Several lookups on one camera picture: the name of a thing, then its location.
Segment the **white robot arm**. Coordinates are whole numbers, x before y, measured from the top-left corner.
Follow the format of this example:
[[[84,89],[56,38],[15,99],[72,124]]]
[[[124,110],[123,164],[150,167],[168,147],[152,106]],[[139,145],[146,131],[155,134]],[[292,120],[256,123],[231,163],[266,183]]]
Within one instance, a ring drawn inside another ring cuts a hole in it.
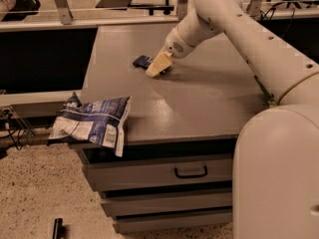
[[[236,143],[233,239],[319,239],[319,65],[264,28],[239,0],[194,0],[147,70],[220,33],[252,70],[274,107],[252,118]]]

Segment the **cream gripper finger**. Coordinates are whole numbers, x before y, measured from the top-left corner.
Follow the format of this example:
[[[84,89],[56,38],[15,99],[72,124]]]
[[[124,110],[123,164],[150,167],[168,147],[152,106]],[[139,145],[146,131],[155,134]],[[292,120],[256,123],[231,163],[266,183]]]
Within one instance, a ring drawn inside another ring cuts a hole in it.
[[[146,70],[146,74],[153,78],[157,76],[160,72],[164,71],[172,65],[171,53],[169,52],[159,52],[154,61],[150,64]]]

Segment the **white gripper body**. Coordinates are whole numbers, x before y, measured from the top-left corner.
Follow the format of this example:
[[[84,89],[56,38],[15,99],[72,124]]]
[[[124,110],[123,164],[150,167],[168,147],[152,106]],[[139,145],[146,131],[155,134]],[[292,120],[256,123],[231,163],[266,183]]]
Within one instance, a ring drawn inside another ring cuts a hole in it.
[[[190,54],[194,47],[182,39],[177,28],[173,28],[166,36],[162,50],[175,59],[182,59]]]

